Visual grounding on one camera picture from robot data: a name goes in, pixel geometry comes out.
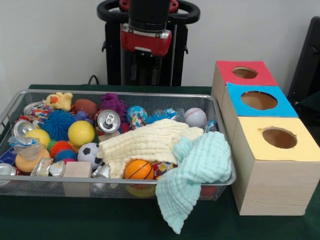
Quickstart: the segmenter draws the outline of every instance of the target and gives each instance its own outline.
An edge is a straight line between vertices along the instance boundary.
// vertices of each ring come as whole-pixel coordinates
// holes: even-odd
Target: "yellow rubber duck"
[[[66,112],[71,110],[71,101],[73,98],[73,94],[71,92],[66,92],[63,94],[62,92],[56,92],[55,94],[50,94],[47,96],[45,103],[52,107],[52,109],[61,109]]]

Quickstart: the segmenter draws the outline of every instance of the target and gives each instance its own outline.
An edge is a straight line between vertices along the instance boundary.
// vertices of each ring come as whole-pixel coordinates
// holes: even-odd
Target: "wire mesh basket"
[[[17,93],[0,116],[0,155],[9,148],[15,121],[23,114],[28,104],[39,102],[49,94],[61,90],[25,90]],[[99,105],[106,92],[73,91],[72,102],[89,99]],[[114,92],[128,107],[142,106],[148,113],[157,109],[201,108],[208,120],[217,122],[218,130],[225,134],[220,110],[216,100],[209,95]],[[236,180],[234,163],[230,178],[225,182],[203,184],[200,200],[217,200],[227,185]],[[0,175],[0,195],[34,197],[86,197],[86,198],[155,198],[156,180],[40,177]]]

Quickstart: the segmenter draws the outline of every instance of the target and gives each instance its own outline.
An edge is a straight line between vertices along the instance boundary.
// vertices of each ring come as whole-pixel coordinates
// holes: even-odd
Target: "white wall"
[[[101,1],[1,0],[1,91],[11,97],[30,84],[85,84],[92,74],[106,83],[105,23],[96,14]],[[289,89],[319,0],[192,2],[201,18],[188,26],[182,85],[211,86],[216,60],[259,60]]]

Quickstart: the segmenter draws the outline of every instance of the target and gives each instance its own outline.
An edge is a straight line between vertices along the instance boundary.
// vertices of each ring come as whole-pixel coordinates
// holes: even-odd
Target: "red box lid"
[[[217,61],[224,84],[277,86],[263,61]]]

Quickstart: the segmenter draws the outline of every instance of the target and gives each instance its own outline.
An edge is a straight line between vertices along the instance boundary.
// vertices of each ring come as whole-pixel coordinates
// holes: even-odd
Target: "mint green towel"
[[[176,234],[200,196],[202,183],[226,181],[231,175],[231,151],[225,136],[208,132],[194,141],[182,137],[174,145],[178,167],[157,182],[155,194],[162,216]]]

